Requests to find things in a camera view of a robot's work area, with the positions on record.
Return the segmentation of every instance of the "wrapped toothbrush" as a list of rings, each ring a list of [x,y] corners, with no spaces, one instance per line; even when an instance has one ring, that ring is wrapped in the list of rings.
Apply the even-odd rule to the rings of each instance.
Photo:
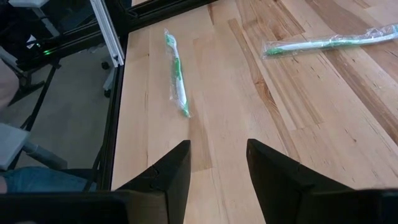
[[[262,57],[280,57],[297,55],[311,50],[333,49],[337,47],[352,47],[378,44],[398,39],[398,24],[391,24],[380,28],[368,29],[363,35],[334,35],[306,42],[266,42],[263,46]]]
[[[177,41],[175,37],[169,34],[169,31],[164,31],[166,47],[172,57],[172,75],[171,75],[171,100],[175,100],[178,107],[182,110],[183,114],[190,118],[191,114],[188,107],[187,95],[185,93],[184,80],[182,75],[182,67],[180,55],[178,54]]]

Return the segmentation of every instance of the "toothbrush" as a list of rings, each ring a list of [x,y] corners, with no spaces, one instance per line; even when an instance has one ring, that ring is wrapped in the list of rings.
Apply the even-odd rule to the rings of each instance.
[[[368,39],[341,39],[341,40],[329,40],[329,41],[314,41],[314,42],[303,42],[298,44],[288,44],[280,47],[273,47],[265,51],[264,56],[276,56],[295,51],[304,51],[312,49],[325,49],[329,47],[344,47],[353,45],[367,45],[377,44],[380,42],[394,40],[398,38],[398,24],[393,25],[393,33],[382,37],[368,38]]]
[[[185,94],[184,81],[182,77],[181,60],[177,50],[177,41],[173,35],[169,34],[168,30],[165,30],[165,39],[167,46],[169,46],[173,51],[172,81],[175,82],[178,106],[184,115],[190,118],[187,95]]]

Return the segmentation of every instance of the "wooden table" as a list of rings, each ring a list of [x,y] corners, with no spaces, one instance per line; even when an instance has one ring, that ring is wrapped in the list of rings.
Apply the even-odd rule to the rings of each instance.
[[[398,42],[259,56],[263,40],[362,34],[397,11],[396,0],[220,0],[131,33],[113,189],[190,139],[186,223],[264,223],[248,138],[355,189],[398,187]],[[191,119],[169,100],[165,28]]]

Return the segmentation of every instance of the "concrete floor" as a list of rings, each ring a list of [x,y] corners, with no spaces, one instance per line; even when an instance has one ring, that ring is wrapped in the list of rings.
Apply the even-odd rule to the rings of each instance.
[[[106,48],[63,58],[36,119],[30,141],[68,161],[68,168],[89,168],[102,145],[109,100],[102,89],[109,70],[101,68]],[[45,80],[50,67],[32,75]],[[19,127],[31,114],[40,90],[0,114],[3,123]],[[22,153],[18,167],[42,166]]]

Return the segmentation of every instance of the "person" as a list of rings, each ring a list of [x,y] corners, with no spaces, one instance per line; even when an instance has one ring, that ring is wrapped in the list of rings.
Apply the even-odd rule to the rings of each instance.
[[[7,107],[19,88],[15,73],[0,60],[0,111]],[[87,180],[45,167],[23,167],[0,173],[0,194],[28,192],[79,192]],[[96,189],[93,183],[90,191]]]

